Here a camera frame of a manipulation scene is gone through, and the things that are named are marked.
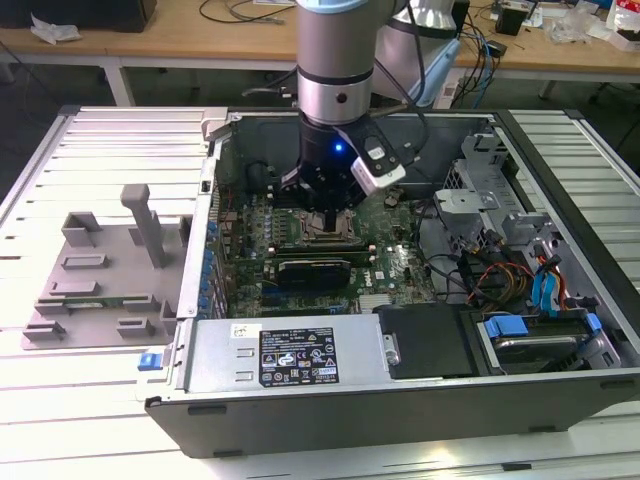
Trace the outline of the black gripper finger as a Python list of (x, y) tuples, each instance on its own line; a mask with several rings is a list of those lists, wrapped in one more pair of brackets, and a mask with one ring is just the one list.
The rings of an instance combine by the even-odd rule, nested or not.
[(279, 191), (304, 210), (323, 218), (323, 230), (332, 230), (332, 205), (327, 178), (320, 167), (295, 167), (280, 178)]
[(351, 173), (340, 173), (330, 189), (330, 230), (336, 229), (337, 216), (345, 209), (353, 209), (366, 198), (362, 187)]

